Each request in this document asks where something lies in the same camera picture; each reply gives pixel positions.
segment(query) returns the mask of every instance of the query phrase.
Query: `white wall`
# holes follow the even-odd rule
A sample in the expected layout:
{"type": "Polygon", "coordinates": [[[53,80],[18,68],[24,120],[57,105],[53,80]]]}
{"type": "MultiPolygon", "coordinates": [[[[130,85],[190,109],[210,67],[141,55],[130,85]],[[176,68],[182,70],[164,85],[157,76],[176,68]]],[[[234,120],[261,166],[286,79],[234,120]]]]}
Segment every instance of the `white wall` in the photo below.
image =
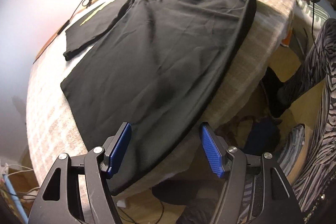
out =
{"type": "Polygon", "coordinates": [[[80,0],[0,0],[0,159],[19,162],[27,146],[26,94],[41,47],[80,0]]]}

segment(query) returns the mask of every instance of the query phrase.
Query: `beige tablecloth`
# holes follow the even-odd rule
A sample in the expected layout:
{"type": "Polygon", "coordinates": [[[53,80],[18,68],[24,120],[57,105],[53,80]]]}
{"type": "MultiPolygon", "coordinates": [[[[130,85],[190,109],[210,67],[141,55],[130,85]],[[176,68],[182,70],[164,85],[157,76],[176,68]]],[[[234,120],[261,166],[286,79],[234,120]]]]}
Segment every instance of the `beige tablecloth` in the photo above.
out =
{"type": "MultiPolygon", "coordinates": [[[[99,0],[77,14],[72,23],[104,1],[108,0],[99,0]]],[[[287,34],[294,5],[294,0],[257,1],[253,25],[201,121],[208,121],[212,128],[216,128],[229,121],[244,106],[261,80],[269,57],[287,34]]],[[[31,161],[40,184],[60,153],[67,152],[75,156],[87,152],[60,83],[89,49],[66,62],[63,57],[66,36],[63,32],[31,69],[26,114],[27,136],[31,161]]],[[[186,170],[199,143],[195,126],[167,158],[117,198],[139,193],[186,170]]],[[[80,188],[81,197],[85,198],[83,178],[80,178],[80,188]]]]}

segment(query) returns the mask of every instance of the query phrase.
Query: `orange object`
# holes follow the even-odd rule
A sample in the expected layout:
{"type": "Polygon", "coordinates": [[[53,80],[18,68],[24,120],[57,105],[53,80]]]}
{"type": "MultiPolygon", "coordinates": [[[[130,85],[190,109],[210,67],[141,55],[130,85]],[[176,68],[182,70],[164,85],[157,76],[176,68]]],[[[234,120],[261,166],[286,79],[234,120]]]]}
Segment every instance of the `orange object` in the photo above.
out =
{"type": "Polygon", "coordinates": [[[289,47],[289,43],[291,41],[292,33],[293,33],[293,28],[290,28],[286,38],[281,41],[281,46],[289,47]]]}

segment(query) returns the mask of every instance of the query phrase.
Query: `floor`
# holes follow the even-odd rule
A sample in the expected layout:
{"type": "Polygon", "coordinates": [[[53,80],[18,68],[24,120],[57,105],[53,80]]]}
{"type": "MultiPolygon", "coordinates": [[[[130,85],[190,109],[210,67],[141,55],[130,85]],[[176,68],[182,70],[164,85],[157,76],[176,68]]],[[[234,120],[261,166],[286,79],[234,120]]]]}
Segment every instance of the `floor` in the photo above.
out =
{"type": "MultiPolygon", "coordinates": [[[[276,72],[281,81],[289,79],[300,66],[298,56],[287,47],[279,47],[270,60],[269,66],[276,72]]],[[[298,123],[304,123],[310,128],[314,128],[323,85],[324,81],[309,90],[295,101],[280,117],[283,121],[278,128],[281,132],[282,142],[284,142],[290,129],[298,123]]],[[[257,87],[248,103],[237,115],[239,117],[246,115],[262,117],[265,114],[265,107],[266,102],[263,91],[260,87],[257,87]]],[[[238,134],[248,133],[249,127],[249,121],[241,123],[237,128],[238,134]]],[[[217,177],[211,173],[204,151],[200,147],[190,168],[185,172],[177,174],[174,179],[217,179],[217,177]]],[[[130,197],[127,201],[128,207],[125,209],[125,212],[140,224],[155,224],[162,212],[159,201],[152,195],[150,190],[130,197]]],[[[175,223],[183,210],[184,206],[174,206],[165,203],[164,214],[160,224],[175,223]]],[[[120,215],[127,219],[122,212],[120,212],[120,215]]]]}

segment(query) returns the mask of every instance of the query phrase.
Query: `zebra print pants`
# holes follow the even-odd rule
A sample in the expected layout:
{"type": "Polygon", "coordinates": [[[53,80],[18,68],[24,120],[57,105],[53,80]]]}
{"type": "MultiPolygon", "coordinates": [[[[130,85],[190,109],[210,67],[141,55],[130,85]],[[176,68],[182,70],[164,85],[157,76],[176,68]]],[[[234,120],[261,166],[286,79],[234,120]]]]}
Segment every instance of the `zebra print pants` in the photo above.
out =
{"type": "Polygon", "coordinates": [[[325,78],[305,165],[293,190],[303,212],[311,209],[336,171],[336,19],[328,19],[305,61],[279,93],[291,104],[325,78]]]}

